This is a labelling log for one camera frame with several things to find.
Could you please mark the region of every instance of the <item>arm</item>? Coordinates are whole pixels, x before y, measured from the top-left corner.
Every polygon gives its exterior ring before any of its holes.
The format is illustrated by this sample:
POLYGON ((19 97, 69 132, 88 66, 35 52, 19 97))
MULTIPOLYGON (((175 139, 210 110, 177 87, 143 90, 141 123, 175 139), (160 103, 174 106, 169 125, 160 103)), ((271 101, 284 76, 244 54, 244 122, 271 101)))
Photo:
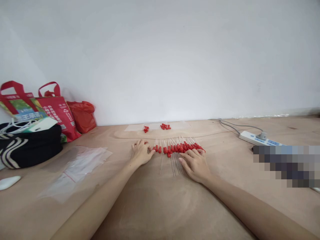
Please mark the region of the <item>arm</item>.
POLYGON ((180 153, 188 175, 212 191, 261 240, 318 239, 299 224, 258 198, 210 173, 201 149, 180 153))
POLYGON ((58 229, 51 240, 89 240, 93 236, 131 175, 138 167, 147 163, 155 153, 144 140, 133 144, 132 150, 133 157, 124 168, 88 198, 58 229))

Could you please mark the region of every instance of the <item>white mouse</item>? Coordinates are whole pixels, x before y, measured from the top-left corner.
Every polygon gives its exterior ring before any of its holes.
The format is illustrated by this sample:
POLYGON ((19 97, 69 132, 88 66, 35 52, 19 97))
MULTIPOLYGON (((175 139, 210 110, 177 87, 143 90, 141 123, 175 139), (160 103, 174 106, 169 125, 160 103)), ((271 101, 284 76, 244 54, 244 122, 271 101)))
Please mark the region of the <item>white mouse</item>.
POLYGON ((20 178, 20 176, 14 176, 0 180, 0 191, 11 187, 13 184, 18 182, 20 178))

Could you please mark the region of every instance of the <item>bag handle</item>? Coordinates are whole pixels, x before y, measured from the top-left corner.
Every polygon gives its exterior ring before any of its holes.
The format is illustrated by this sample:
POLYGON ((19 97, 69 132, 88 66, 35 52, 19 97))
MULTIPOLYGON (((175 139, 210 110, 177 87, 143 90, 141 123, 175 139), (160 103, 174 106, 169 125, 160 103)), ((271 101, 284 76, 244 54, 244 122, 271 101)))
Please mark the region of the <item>bag handle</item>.
MULTIPOLYGON (((56 97, 61 97, 61 94, 60 94, 60 86, 59 86, 59 84, 56 83, 56 82, 49 82, 49 83, 43 85, 41 88, 43 88, 43 87, 45 87, 45 86, 48 86, 48 85, 51 85, 51 84, 56 84, 56 86, 54 87, 54 90, 53 90, 54 95, 55 95, 56 97)), ((40 92, 40 89, 41 89, 41 88, 39 88, 39 91, 38 91, 39 97, 42 97, 42 94, 41 94, 41 92, 40 92)))
POLYGON ((13 114, 19 114, 19 112, 16 110, 16 108, 9 102, 8 99, 6 99, 2 94, 1 91, 8 89, 8 88, 14 88, 16 91, 17 95, 19 95, 20 99, 26 102, 35 112, 39 112, 37 107, 33 104, 33 102, 30 100, 29 97, 27 97, 27 94, 24 92, 23 85, 20 83, 17 83, 15 81, 9 81, 5 82, 4 84, 1 85, 0 88, 0 100, 3 102, 3 104, 8 108, 8 110, 13 114))

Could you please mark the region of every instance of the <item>person's left hand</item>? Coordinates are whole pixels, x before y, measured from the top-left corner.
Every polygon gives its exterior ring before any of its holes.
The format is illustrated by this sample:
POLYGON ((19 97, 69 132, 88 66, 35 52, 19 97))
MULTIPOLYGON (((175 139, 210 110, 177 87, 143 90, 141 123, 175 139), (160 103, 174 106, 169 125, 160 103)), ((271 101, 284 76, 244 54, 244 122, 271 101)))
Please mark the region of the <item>person's left hand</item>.
POLYGON ((133 157, 131 158, 131 161, 137 163, 139 166, 149 162, 151 157, 156 152, 155 150, 152 150, 148 142, 143 139, 138 140, 136 143, 132 144, 132 150, 133 157))

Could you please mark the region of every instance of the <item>red shopping bag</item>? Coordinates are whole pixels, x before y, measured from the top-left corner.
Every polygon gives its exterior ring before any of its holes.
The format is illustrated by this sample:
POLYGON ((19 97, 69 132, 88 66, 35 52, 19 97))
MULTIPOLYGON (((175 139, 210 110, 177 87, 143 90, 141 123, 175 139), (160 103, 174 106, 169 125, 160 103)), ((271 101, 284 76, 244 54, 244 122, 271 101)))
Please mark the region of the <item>red shopping bag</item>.
POLYGON ((72 142, 81 136, 81 134, 77 131, 75 122, 72 116, 72 113, 64 100, 60 95, 60 87, 56 82, 49 82, 39 88, 39 97, 37 100, 47 113, 47 115, 58 121, 58 124, 61 126, 62 134, 61 134, 61 142, 72 142), (40 92, 41 88, 56 84, 54 87, 54 97, 42 97, 40 92))
POLYGON ((97 126, 93 116, 94 106, 91 103, 82 101, 81 103, 67 102, 67 104, 71 109, 77 130, 80 133, 87 133, 97 126))

